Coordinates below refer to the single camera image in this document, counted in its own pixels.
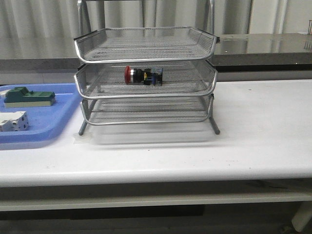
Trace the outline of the red emergency stop button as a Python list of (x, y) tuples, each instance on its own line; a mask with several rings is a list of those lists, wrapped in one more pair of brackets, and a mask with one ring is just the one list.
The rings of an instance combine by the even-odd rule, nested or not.
[(124, 70), (125, 83), (142, 83), (144, 85), (162, 86), (163, 68), (147, 68), (144, 70), (126, 66)]

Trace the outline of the silver mesh tray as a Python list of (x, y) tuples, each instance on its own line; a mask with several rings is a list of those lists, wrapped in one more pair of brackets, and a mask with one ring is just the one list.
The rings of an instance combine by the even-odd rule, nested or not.
[[(161, 68), (161, 86), (142, 83), (126, 84), (124, 70)], [(134, 63), (85, 64), (74, 79), (79, 94), (85, 99), (198, 97), (213, 93), (217, 71), (204, 60), (159, 61)]]
[(213, 56), (217, 37), (189, 26), (105, 28), (74, 40), (84, 63), (201, 60)]
[(202, 122), (212, 116), (212, 96), (84, 99), (80, 107), (91, 125)]

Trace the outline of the blue plastic tray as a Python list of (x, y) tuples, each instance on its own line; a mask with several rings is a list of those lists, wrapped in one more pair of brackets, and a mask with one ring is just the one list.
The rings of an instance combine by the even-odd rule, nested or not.
[(11, 84), (0, 87), (1, 91), (14, 87), (25, 86), (29, 91), (54, 92), (56, 101), (52, 106), (45, 107), (17, 107), (6, 108), (4, 99), (0, 99), (1, 112), (25, 111), (29, 120), (29, 127), (25, 131), (1, 132), (0, 145), (9, 143), (44, 142), (57, 137), (77, 109), (81, 101), (76, 85), (73, 83), (46, 83), (46, 84)]

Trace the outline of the green and beige module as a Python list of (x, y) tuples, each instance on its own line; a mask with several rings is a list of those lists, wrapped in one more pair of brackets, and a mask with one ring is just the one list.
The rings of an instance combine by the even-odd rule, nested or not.
[(6, 108), (51, 106), (56, 101), (54, 92), (29, 91), (26, 87), (15, 87), (5, 94)]

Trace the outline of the white circuit breaker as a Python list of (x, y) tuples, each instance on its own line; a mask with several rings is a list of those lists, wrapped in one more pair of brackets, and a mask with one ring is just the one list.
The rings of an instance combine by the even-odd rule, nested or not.
[(25, 131), (29, 127), (28, 114), (26, 111), (1, 112), (0, 131)]

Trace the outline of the dark countertop bench behind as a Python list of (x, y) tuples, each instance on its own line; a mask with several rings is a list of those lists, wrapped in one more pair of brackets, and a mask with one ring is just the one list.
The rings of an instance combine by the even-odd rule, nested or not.
[[(221, 35), (210, 62), (221, 72), (311, 70), (312, 38), (295, 34)], [(75, 70), (72, 38), (2, 38), (1, 71)]]

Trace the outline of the white table leg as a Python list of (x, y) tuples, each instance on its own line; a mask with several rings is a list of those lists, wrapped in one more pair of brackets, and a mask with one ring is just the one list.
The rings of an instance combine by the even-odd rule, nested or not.
[(308, 222), (312, 218), (312, 202), (311, 201), (304, 201), (300, 205), (299, 209), (293, 216), (291, 223), (293, 228), (297, 232), (301, 232), (304, 230)]

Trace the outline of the silver metal rack frame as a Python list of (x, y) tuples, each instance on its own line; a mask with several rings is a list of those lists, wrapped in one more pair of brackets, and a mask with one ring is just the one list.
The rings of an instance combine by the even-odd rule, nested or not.
[[(88, 13), (86, 0), (78, 0), (77, 7), (78, 7), (78, 31), (79, 34), (82, 35), (84, 33), (84, 21), (86, 20), (86, 30), (87, 32), (91, 32), (91, 24), (90, 18)], [(215, 1), (214, 0), (206, 0), (205, 1), (205, 12), (204, 12), (204, 29), (207, 29), (209, 21), (209, 32), (214, 34), (215, 32)], [(220, 134), (220, 130), (214, 120), (213, 117), (213, 109), (211, 109), (211, 116), (209, 117), (210, 124), (215, 132), (215, 134)]]

